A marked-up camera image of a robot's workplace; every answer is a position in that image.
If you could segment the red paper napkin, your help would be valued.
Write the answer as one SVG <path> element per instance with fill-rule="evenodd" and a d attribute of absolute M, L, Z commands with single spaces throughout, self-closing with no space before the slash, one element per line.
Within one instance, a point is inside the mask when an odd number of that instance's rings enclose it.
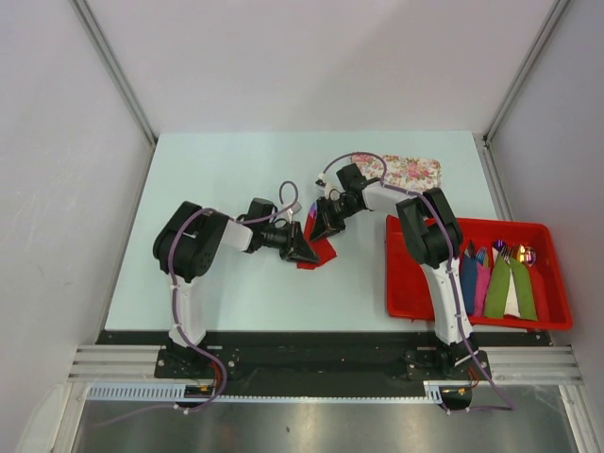
<path fill-rule="evenodd" d="M 310 243 L 310 247 L 318 257 L 319 261 L 317 263 L 299 262 L 296 266 L 301 270 L 314 270 L 337 258 L 336 250 L 328 239 L 321 239 L 314 243 L 310 240 L 310 234 L 314 225 L 315 215 L 313 213 L 309 213 L 307 215 L 306 224 L 304 227 L 304 237 Z"/>

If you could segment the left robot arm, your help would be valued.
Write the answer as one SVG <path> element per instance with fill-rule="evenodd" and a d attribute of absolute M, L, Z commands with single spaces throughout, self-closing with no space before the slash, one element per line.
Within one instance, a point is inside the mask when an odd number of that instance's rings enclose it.
<path fill-rule="evenodd" d="M 172 326 L 169 338 L 176 346 L 176 367 L 186 376 L 202 375 L 207 366 L 222 371 L 217 357 L 200 343 L 207 334 L 202 305 L 193 300 L 196 287 L 222 245 L 253 254 L 266 247 L 287 262 L 319 262 L 299 222 L 281 219 L 277 206 L 255 198 L 248 211 L 234 219 L 217 210 L 183 202 L 159 233 L 153 256 L 169 278 Z"/>

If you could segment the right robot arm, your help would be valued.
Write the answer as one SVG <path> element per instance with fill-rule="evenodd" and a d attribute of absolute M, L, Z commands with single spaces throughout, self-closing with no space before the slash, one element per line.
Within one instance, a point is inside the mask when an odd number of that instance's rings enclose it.
<path fill-rule="evenodd" d="M 321 173 L 315 185 L 323 194 L 315 201 L 315 224 L 310 239 L 326 239 L 345 230 L 345 220 L 363 210 L 395 215 L 407 251 L 420 265 L 434 311 L 438 338 L 435 366 L 445 378 L 458 378 L 468 368 L 486 375 L 486 362 L 463 303 L 460 278 L 463 235 L 442 190 L 419 193 L 385 182 L 385 177 L 366 178 L 355 163 L 336 173 L 341 188 Z"/>

